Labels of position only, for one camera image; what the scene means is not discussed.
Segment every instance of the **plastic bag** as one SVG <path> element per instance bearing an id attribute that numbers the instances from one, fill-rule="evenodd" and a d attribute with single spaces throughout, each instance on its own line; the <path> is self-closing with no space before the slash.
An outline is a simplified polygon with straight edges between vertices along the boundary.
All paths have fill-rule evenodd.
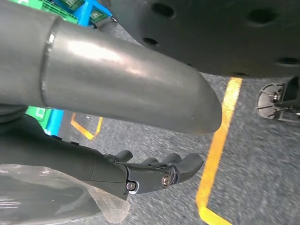
<path id="1" fill-rule="evenodd" d="M 120 223 L 129 203 L 42 166 L 0 165 L 0 225 L 59 224 L 103 213 Z"/>

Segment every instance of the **exhaust pipe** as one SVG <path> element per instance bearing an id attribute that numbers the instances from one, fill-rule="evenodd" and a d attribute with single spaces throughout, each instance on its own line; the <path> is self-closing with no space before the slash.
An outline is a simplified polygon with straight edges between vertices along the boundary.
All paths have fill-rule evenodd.
<path id="1" fill-rule="evenodd" d="M 197 70 L 90 28 L 0 2 L 0 103 L 207 134 L 222 109 Z"/>

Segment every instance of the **bolt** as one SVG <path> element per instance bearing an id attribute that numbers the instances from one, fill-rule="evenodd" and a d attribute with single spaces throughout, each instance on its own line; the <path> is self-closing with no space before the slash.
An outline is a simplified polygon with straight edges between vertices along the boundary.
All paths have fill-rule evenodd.
<path id="1" fill-rule="evenodd" d="M 134 189 L 136 189 L 136 186 L 136 183 L 131 181 L 126 184 L 126 188 L 130 191 L 133 191 Z"/>
<path id="2" fill-rule="evenodd" d="M 171 184 L 171 176 L 170 174 L 166 173 L 161 179 L 161 184 L 163 187 L 167 188 L 167 186 Z"/>
<path id="3" fill-rule="evenodd" d="M 278 94 L 277 93 L 274 93 L 273 96 L 271 96 L 272 97 L 272 102 L 277 102 L 277 101 L 278 101 L 279 100 L 279 96 L 278 96 Z"/>

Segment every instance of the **yellow floor line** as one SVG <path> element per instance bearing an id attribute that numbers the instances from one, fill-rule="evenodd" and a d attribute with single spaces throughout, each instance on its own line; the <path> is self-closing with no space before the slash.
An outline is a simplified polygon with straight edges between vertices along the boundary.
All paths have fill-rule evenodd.
<path id="1" fill-rule="evenodd" d="M 100 133 L 101 131 L 101 126 L 103 123 L 103 118 L 100 117 L 99 118 L 99 122 L 97 125 L 97 128 L 96 130 L 96 133 L 93 135 L 92 133 L 90 133 L 90 131 L 84 128 L 83 126 L 80 125 L 79 123 L 76 122 L 75 119 L 75 115 L 76 113 L 73 113 L 73 115 L 72 116 L 71 119 L 71 125 L 74 126 L 75 128 L 76 128 L 78 131 L 81 132 L 81 134 L 83 134 L 84 137 L 87 138 L 88 140 L 92 140 L 94 137 L 96 137 L 97 134 Z"/>
<path id="2" fill-rule="evenodd" d="M 221 127 L 213 135 L 199 189 L 196 196 L 196 203 L 200 217 L 209 225 L 231 224 L 208 209 L 207 206 L 241 85 L 241 78 L 231 78 L 228 81 L 222 103 L 223 115 Z"/>

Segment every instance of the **green crate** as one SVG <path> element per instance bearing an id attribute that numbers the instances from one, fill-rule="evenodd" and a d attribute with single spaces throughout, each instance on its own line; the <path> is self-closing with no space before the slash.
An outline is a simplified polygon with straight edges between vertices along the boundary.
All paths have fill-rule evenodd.
<path id="1" fill-rule="evenodd" d="M 46 129 L 52 109 L 29 106 L 26 114 L 35 118 L 43 129 Z"/>
<path id="2" fill-rule="evenodd" d="M 92 23 L 98 23 L 98 22 L 106 19 L 107 17 L 109 17 L 109 16 L 107 16 L 105 13 L 102 13 L 98 10 L 93 10 L 93 11 L 92 11 L 92 13 L 90 13 L 90 21 Z"/>
<path id="3" fill-rule="evenodd" d="M 41 0 L 10 0 L 12 2 L 28 6 L 31 8 L 41 9 L 43 2 Z"/>
<path id="4" fill-rule="evenodd" d="M 56 15 L 60 15 L 63 17 L 64 20 L 70 22 L 70 23 L 78 23 L 78 20 L 70 13 L 66 12 L 63 9 L 61 9 L 57 5 L 52 4 L 47 0 L 10 0 L 15 3 L 19 3 L 31 8 L 39 9 L 47 13 L 52 13 Z"/>
<path id="5" fill-rule="evenodd" d="M 78 8 L 81 7 L 84 0 L 62 0 L 64 4 L 72 11 L 75 11 Z"/>
<path id="6" fill-rule="evenodd" d="M 60 7 L 56 6 L 54 4 L 50 3 L 46 0 L 43 1 L 43 5 L 41 6 L 41 10 L 44 11 L 44 12 L 60 15 L 60 16 L 63 17 L 64 20 L 70 22 L 70 23 L 78 23 L 78 22 L 77 17 L 73 16 L 70 13 L 66 12 L 65 10 L 61 9 Z"/>

